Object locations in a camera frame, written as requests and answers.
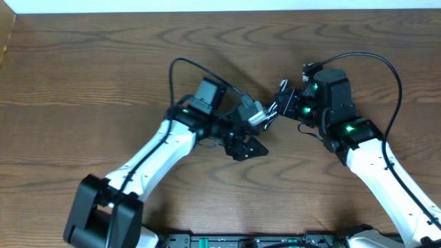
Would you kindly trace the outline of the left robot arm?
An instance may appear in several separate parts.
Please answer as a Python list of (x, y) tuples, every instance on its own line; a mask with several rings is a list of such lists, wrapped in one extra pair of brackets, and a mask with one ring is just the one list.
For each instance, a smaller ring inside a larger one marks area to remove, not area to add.
[(153, 248), (159, 237), (143, 226), (144, 203), (197, 142), (213, 139), (235, 161), (267, 155), (255, 138), (267, 118), (262, 104), (241, 94), (241, 105), (218, 113), (226, 91), (226, 85), (205, 77), (195, 94), (168, 109), (155, 135), (128, 162), (104, 178), (86, 176), (77, 188), (64, 241), (74, 247)]

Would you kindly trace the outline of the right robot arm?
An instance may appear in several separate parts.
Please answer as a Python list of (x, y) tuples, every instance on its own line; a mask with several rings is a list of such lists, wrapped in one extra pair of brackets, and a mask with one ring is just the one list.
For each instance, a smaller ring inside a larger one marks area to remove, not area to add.
[(421, 190), (393, 155), (375, 124), (356, 115), (349, 79), (342, 70), (304, 73), (305, 89), (280, 82), (277, 113), (317, 128), (318, 139), (369, 188), (396, 226), (401, 240), (372, 227), (348, 231), (341, 247), (439, 247), (440, 208)]

